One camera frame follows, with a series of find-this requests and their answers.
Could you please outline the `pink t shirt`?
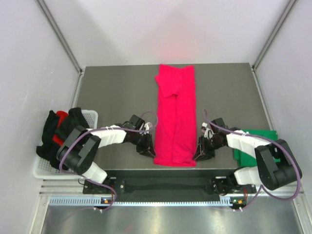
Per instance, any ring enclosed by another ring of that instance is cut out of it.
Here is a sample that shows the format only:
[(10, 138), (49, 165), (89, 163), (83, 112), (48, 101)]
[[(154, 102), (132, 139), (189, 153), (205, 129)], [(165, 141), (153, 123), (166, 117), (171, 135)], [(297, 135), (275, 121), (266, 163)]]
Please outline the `pink t shirt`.
[(177, 68), (160, 65), (158, 85), (158, 125), (154, 164), (195, 167), (197, 148), (196, 83), (193, 66)]

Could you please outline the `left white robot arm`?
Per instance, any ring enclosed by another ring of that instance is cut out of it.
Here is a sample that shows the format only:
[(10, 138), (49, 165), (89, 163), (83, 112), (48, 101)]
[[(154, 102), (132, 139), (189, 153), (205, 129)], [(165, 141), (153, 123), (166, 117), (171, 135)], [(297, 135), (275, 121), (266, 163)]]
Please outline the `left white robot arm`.
[(146, 122), (142, 118), (132, 115), (123, 124), (114, 124), (98, 129), (86, 129), (77, 126), (64, 141), (56, 154), (60, 167), (68, 167), (73, 173), (94, 183), (99, 193), (109, 191), (111, 182), (107, 173), (95, 162), (99, 148), (113, 144), (131, 143), (136, 146), (140, 155), (155, 158), (152, 134), (157, 124)]

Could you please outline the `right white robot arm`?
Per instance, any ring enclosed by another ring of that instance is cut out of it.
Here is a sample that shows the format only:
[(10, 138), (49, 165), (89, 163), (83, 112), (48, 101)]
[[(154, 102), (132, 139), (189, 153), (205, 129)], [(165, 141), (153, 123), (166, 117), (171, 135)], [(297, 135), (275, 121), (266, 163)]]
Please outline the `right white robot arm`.
[(245, 185), (262, 185), (273, 191), (302, 177), (289, 145), (282, 139), (270, 140), (239, 128), (228, 128), (222, 118), (202, 123), (201, 129), (204, 134), (199, 137), (193, 160), (211, 159), (216, 150), (225, 146), (255, 158), (256, 166), (241, 167), (228, 176), (227, 185), (233, 193), (239, 193)]

